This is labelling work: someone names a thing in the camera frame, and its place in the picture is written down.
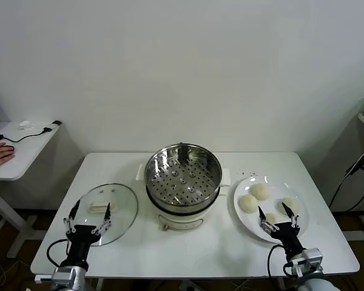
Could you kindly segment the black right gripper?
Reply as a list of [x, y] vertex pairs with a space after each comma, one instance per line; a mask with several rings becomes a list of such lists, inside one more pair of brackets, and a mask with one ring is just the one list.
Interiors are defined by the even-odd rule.
[[292, 209], [284, 202], [281, 204], [291, 222], [272, 224], [267, 220], [261, 207], [258, 206], [259, 224], [266, 233], [270, 233], [271, 238], [277, 239], [283, 244], [286, 255], [298, 255], [304, 250], [304, 247], [298, 240], [298, 233], [300, 231], [298, 215], [295, 215]]

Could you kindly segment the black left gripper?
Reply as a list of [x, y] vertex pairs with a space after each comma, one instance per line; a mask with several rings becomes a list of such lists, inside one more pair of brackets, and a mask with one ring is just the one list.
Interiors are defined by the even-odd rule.
[[70, 248], [66, 258], [66, 264], [87, 264], [86, 259], [90, 250], [90, 246], [100, 240], [101, 235], [104, 235], [110, 226], [111, 212], [110, 203], [108, 203], [104, 214], [103, 223], [96, 227], [90, 225], [73, 226], [76, 213], [79, 209], [80, 200], [72, 207], [68, 217], [63, 219], [66, 228], [66, 234], [70, 241]]

